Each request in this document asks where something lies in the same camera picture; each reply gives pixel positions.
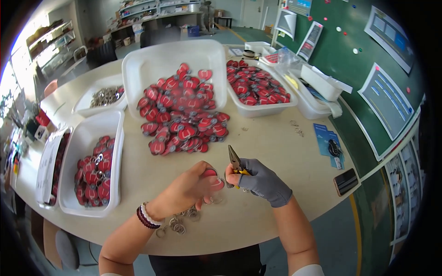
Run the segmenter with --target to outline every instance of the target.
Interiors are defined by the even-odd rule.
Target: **dark red beaded bracelet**
[[[143,212],[141,211],[141,206],[137,208],[137,217],[141,221],[141,223],[146,226],[149,229],[158,229],[161,225],[155,225],[150,223],[144,216]]]

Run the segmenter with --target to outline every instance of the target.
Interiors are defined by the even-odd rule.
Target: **plastic bag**
[[[278,63],[274,68],[276,72],[284,76],[289,70],[301,70],[303,63],[305,61],[293,54],[287,47],[282,47],[278,50]]]

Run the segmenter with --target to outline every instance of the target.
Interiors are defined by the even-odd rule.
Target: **beige tabletop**
[[[83,118],[72,115],[71,111],[83,91],[95,79],[120,73],[121,63],[122,60],[108,63],[59,87],[42,101],[42,109],[55,125],[66,122],[75,127]],[[197,161],[205,160],[223,174],[229,163],[228,144],[240,157],[257,158],[274,170],[293,190],[310,221],[335,207],[360,186],[342,197],[336,192],[333,178],[343,171],[331,167],[330,158],[319,154],[312,125],[324,124],[336,132],[327,118],[307,120],[296,107],[292,107],[279,115],[247,119],[237,113],[230,98],[223,112],[231,116],[227,127],[230,134],[224,143],[210,143],[207,153],[180,152],[163,157],[150,154],[148,142],[151,138],[142,135],[140,123],[126,110],[121,202],[108,217],[73,216],[63,213],[60,208],[46,210],[38,206],[34,191],[43,149],[41,143],[32,144],[29,154],[21,159],[18,179],[12,187],[31,208],[50,222],[75,236],[102,245],[106,237],[134,214],[143,201],[155,198],[174,178]],[[295,132],[295,127],[290,125],[291,120],[299,124],[304,137]],[[344,145],[342,148],[346,170],[353,168],[347,149]],[[162,239],[153,235],[143,253],[165,256],[219,253],[278,236],[272,208],[265,199],[235,188],[225,187],[220,194],[224,198],[222,203],[204,205],[200,221],[184,219],[187,229],[184,235],[172,231],[167,231]]]

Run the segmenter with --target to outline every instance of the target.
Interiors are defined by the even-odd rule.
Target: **black chair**
[[[177,26],[159,30],[145,30],[140,35],[140,48],[181,40],[181,29]]]
[[[117,60],[115,43],[109,41],[93,50],[89,50],[86,55],[86,60],[88,61],[91,70],[108,62]]]

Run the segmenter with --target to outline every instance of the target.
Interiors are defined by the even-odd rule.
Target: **gray work glove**
[[[274,171],[257,159],[241,158],[241,165],[251,175],[231,174],[227,176],[227,182],[250,189],[253,194],[267,199],[273,208],[282,207],[289,202],[293,192]]]

